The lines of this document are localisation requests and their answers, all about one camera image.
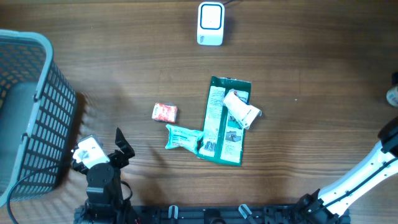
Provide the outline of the white paper packet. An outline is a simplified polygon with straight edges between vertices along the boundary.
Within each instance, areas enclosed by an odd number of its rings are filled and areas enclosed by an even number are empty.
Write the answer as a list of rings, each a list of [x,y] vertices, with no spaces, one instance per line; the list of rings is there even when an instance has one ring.
[[[223,104],[243,129],[249,129],[252,122],[262,115],[262,111],[239,98],[236,90],[230,90],[224,97]]]

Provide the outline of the green 3M wipes packet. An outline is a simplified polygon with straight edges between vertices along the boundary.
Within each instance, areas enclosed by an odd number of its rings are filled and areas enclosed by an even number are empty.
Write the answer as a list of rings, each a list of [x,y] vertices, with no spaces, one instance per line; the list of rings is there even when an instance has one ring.
[[[240,166],[245,130],[223,104],[230,91],[247,103],[251,96],[251,82],[216,76],[211,78],[203,122],[204,136],[197,157],[217,164]]]

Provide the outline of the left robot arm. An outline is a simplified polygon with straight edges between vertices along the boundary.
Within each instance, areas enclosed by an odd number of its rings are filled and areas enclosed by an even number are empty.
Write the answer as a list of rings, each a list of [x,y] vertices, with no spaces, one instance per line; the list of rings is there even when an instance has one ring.
[[[106,155],[94,135],[83,138],[73,152],[72,169],[86,175],[88,183],[84,204],[75,209],[74,223],[138,224],[141,222],[131,205],[130,194],[123,197],[121,169],[135,156],[122,131],[116,129],[115,145],[119,148]]]

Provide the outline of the teal tissue packet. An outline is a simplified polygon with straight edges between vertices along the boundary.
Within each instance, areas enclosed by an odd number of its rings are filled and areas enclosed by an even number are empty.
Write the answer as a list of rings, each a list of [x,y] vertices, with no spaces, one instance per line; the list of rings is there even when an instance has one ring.
[[[183,147],[194,154],[198,154],[199,141],[204,136],[203,131],[191,130],[171,124],[167,124],[165,127],[169,131],[166,149]]]

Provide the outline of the red white small packet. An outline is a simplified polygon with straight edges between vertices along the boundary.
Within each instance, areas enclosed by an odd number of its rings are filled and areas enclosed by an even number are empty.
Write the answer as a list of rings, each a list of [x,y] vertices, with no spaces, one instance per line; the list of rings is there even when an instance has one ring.
[[[178,108],[174,105],[156,103],[152,112],[152,119],[167,123],[174,123],[177,119]]]

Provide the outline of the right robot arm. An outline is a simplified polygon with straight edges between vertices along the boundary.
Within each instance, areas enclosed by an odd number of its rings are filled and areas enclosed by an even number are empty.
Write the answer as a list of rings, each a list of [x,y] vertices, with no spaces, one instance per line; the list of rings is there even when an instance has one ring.
[[[297,202],[296,223],[339,223],[348,207],[380,182],[397,173],[397,118],[377,135],[370,153],[336,182]]]

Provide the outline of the green lid jar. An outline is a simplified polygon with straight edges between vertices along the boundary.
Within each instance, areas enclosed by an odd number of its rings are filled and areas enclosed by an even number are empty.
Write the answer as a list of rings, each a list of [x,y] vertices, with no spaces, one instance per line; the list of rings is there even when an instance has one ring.
[[[394,86],[387,91],[386,100],[391,106],[398,107],[398,86]]]

